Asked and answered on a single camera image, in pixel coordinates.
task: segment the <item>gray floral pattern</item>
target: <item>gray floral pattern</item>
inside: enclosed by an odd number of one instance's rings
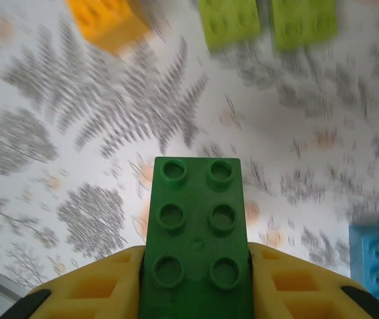
[[[288,53],[259,3],[262,34],[210,53],[197,1],[149,0],[112,55],[60,1],[0,1],[0,272],[32,288],[143,245],[168,155],[239,158],[248,239],[348,276],[349,223],[379,222],[378,2]]]

